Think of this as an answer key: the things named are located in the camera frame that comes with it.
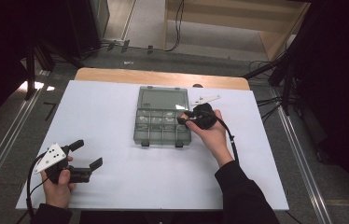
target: plastic storage box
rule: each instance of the plastic storage box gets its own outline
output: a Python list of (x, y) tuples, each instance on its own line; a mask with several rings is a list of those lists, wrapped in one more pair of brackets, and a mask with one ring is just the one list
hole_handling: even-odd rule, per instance
[(187, 89), (140, 87), (134, 143), (143, 147), (189, 145), (190, 130), (177, 122), (177, 117), (185, 110), (188, 110)]

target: white paper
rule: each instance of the white paper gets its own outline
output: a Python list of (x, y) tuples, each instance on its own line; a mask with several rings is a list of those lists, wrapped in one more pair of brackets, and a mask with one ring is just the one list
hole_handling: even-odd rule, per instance
[[(133, 141), (139, 84), (71, 81), (41, 146), (61, 146), (83, 139), (85, 146), (69, 155), (75, 167), (89, 167), (98, 158), (103, 166), (90, 183), (77, 184), (71, 208), (105, 210), (217, 210), (222, 193), (215, 179), (218, 165), (192, 134), (188, 147), (141, 147)], [(238, 149), (241, 167), (257, 182), (274, 210), (288, 210), (286, 196), (252, 91), (188, 88), (190, 102), (217, 95), (220, 109)], [(33, 175), (32, 188), (41, 183)], [(23, 190), (17, 208), (26, 208)], [(32, 195), (34, 207), (45, 202), (42, 187)]]

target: person's left hand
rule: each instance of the person's left hand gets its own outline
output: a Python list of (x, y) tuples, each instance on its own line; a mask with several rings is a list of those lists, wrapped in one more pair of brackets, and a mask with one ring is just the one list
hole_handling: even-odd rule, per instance
[[(41, 177), (43, 181), (47, 179), (47, 173), (45, 171), (41, 172)], [(49, 179), (44, 182), (44, 192), (46, 194), (46, 204), (67, 208), (70, 203), (70, 192), (75, 188), (76, 184), (70, 181), (70, 171), (62, 170), (59, 176), (58, 184), (52, 183)]]

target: hand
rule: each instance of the hand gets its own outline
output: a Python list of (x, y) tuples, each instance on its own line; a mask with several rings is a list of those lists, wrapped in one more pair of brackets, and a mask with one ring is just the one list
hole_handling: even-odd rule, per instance
[[(69, 161), (73, 160), (73, 157), (67, 157)], [(47, 173), (41, 172), (43, 181), (47, 179)], [(70, 171), (62, 170), (59, 176), (58, 184), (53, 184), (49, 179), (44, 182), (44, 192), (46, 194), (46, 204), (67, 208), (70, 203), (70, 192), (76, 187), (75, 183), (69, 184)]]
[[(222, 119), (219, 110), (214, 110), (216, 116)], [(216, 158), (218, 166), (221, 167), (229, 161), (233, 161), (233, 158), (227, 148), (227, 138), (226, 130), (220, 124), (216, 122), (213, 127), (208, 130), (200, 129), (194, 122), (187, 121), (187, 126), (199, 135), (204, 143), (204, 145), (212, 152), (213, 156)]]

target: person's right hand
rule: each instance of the person's right hand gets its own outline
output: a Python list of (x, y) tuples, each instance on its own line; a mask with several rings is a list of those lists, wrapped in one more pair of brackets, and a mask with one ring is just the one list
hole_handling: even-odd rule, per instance
[[(219, 119), (222, 119), (219, 110), (215, 110), (215, 114)], [(217, 121), (215, 125), (208, 130), (200, 129), (190, 120), (187, 121), (186, 124), (193, 132), (201, 137), (204, 145), (216, 158), (219, 167), (223, 166), (229, 161), (233, 161), (233, 158), (227, 148), (226, 130), (220, 124), (220, 122)]]

